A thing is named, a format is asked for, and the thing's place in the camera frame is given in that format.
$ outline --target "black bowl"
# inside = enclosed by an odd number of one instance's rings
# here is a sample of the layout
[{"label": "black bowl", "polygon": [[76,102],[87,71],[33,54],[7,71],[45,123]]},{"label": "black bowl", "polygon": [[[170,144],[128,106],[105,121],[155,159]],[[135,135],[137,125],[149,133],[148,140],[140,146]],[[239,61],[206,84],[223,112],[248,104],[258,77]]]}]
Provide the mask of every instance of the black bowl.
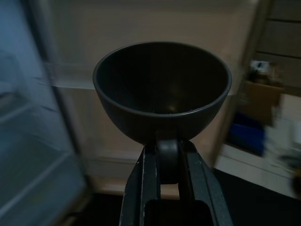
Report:
[{"label": "black bowl", "polygon": [[156,131],[180,139],[200,133],[218,113],[231,74],[216,56],[174,42],[144,42],[115,50],[96,66],[93,83],[113,123],[146,144]]}]

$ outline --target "refrigerator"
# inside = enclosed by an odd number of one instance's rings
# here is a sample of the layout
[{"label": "refrigerator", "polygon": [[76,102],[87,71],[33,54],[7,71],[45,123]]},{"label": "refrigerator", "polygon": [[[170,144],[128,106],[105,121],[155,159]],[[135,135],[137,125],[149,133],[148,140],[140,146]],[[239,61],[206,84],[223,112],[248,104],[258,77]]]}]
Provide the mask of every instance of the refrigerator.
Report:
[{"label": "refrigerator", "polygon": [[92,72],[124,45],[185,42],[229,65],[228,101],[193,140],[210,162],[243,79],[246,47],[256,40],[256,13],[264,18],[266,7],[259,0],[0,1],[0,225],[50,225],[87,189],[123,194],[142,145],[109,120]]}]

